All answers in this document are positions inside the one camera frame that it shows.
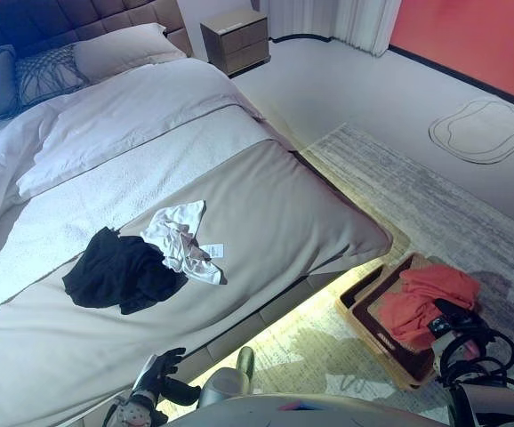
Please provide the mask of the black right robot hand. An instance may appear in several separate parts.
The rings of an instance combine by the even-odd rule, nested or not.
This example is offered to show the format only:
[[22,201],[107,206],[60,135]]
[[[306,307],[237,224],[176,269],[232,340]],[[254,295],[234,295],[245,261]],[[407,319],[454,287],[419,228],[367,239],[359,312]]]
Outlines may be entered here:
[[428,323],[427,328],[434,341],[450,336],[450,340],[462,338],[463,343],[473,341],[475,344],[487,345],[494,342],[489,325],[476,311],[465,309],[444,298],[437,298],[433,303],[439,314]]

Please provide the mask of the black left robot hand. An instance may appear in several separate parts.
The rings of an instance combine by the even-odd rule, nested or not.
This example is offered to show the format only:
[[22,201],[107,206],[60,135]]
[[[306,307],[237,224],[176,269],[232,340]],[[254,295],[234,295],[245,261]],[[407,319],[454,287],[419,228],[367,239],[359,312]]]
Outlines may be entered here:
[[182,362],[185,352],[185,348],[179,347],[162,355],[152,355],[135,381],[132,395],[149,398],[154,407],[160,399],[168,399],[181,406],[197,402],[201,388],[173,378],[178,372],[178,365]]

